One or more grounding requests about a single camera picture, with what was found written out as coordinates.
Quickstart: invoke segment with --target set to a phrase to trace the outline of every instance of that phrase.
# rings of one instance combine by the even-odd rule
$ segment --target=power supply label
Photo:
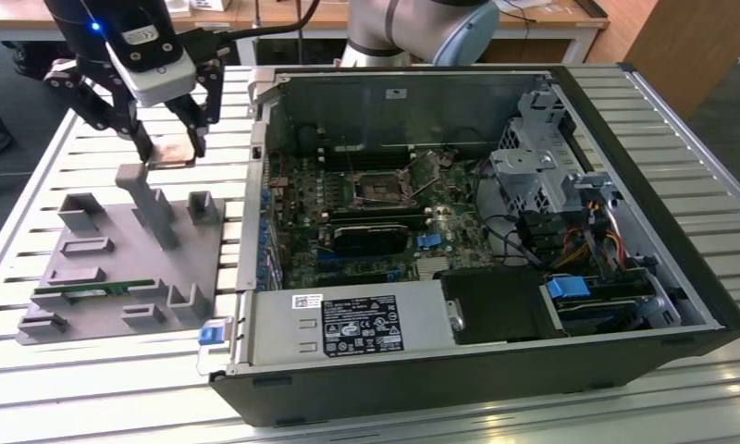
[[[320,314],[323,352],[330,358],[403,350],[394,295],[323,301]]]

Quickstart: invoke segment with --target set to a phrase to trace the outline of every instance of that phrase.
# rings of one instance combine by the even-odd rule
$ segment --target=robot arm
[[[408,54],[438,67],[470,65],[499,27],[490,0],[354,0],[343,67],[408,64]]]
[[[131,140],[150,167],[194,165],[206,155],[208,125],[220,121],[224,61],[236,39],[304,27],[320,0],[303,19],[286,26],[226,33],[203,29],[176,34],[164,0],[44,0],[76,60],[59,60],[44,82],[98,129]],[[86,78],[112,94],[112,104]],[[206,102],[190,95],[200,84]],[[138,120],[138,103],[164,104],[187,126],[191,149],[156,146]]]
[[[220,121],[224,62],[242,38],[294,32],[304,17],[286,26],[215,33],[176,34],[164,0],[44,0],[76,60],[59,60],[44,82],[99,130],[114,129],[131,140],[150,167],[180,167],[206,155],[208,125]],[[344,67],[406,64],[408,52],[437,66],[473,63],[499,26],[489,0],[354,0]],[[112,94],[112,104],[86,78]],[[206,88],[198,104],[190,95]],[[138,119],[138,103],[164,105],[187,126],[191,150],[158,147]]]

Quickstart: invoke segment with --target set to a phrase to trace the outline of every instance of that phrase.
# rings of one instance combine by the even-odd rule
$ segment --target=aluminum extrusion table
[[[637,73],[570,69],[740,304],[739,183]],[[171,200],[208,188],[228,201],[218,315],[231,315],[236,302],[250,74],[227,72],[208,157],[195,169],[150,176]],[[140,118],[151,134],[184,132],[163,107],[142,109]],[[135,161],[134,145],[70,112],[0,233],[0,442],[740,442],[740,340],[625,388],[276,429],[243,424],[208,387],[198,331],[23,347],[14,336],[63,226],[58,205],[86,191],[127,203],[112,180],[118,165]]]

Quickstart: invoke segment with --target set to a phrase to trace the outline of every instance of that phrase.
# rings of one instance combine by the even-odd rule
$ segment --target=blue latch
[[[555,277],[547,284],[549,293],[553,299],[558,298],[583,298],[590,296],[590,288],[581,276]]]
[[[224,342],[224,327],[203,327],[200,329],[200,335],[198,336],[198,342],[200,345],[222,344]]]

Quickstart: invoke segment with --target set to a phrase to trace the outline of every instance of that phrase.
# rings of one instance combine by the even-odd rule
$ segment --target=green circuit board
[[[387,282],[422,280],[429,277],[422,275],[418,264],[429,263],[427,260],[437,260],[429,264],[449,268],[495,264],[467,186],[475,178],[477,160],[453,162],[439,150],[422,150],[406,170],[354,173],[326,172],[314,158],[286,160],[286,171],[272,168],[286,185],[275,190],[286,289],[375,283],[380,279]],[[391,191],[396,186],[406,196]],[[363,187],[371,199],[356,197],[355,190]],[[374,209],[408,206],[427,212],[430,222],[425,229],[411,232],[402,253],[350,260],[336,257],[328,248],[328,238],[324,239],[331,228],[323,212],[364,207],[372,214]],[[418,237],[435,234],[442,242],[420,248]]]

